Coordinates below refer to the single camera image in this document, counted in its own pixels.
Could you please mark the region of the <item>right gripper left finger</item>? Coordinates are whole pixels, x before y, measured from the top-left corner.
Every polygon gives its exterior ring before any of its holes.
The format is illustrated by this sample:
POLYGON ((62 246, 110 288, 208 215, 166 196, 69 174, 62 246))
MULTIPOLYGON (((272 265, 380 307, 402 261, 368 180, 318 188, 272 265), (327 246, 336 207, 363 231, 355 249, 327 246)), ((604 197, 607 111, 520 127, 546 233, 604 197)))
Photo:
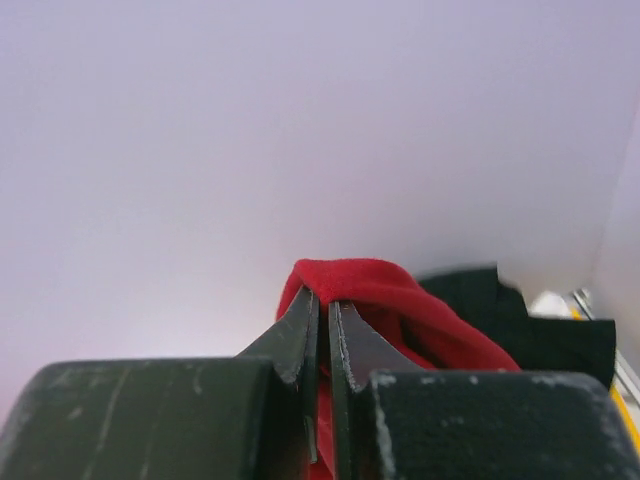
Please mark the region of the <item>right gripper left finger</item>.
POLYGON ((1 431, 5 479, 305 479, 317 453, 317 297, 234 357, 61 362, 1 431))

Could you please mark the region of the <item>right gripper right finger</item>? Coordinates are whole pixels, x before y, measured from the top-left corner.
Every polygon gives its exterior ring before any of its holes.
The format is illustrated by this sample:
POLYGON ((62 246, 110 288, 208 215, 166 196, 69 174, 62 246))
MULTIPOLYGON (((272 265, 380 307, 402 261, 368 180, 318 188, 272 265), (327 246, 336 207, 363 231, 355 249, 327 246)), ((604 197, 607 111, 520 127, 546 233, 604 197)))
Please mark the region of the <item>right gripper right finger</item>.
POLYGON ((348 302, 330 306, 339 479, 635 479, 639 457, 584 374, 428 371, 348 302))

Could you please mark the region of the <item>dark red t shirt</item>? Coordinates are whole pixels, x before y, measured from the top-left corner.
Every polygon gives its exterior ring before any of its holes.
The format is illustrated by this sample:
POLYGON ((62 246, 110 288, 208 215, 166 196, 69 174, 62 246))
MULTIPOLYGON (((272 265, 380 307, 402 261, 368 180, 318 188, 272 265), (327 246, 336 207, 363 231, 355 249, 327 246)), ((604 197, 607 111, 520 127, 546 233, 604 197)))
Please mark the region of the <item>dark red t shirt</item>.
POLYGON ((394 263, 367 258, 300 259, 283 287, 277 318, 286 313, 303 286, 319 299, 322 329, 327 327, 329 305, 350 301, 386 341, 427 370, 520 369, 497 343, 394 263))

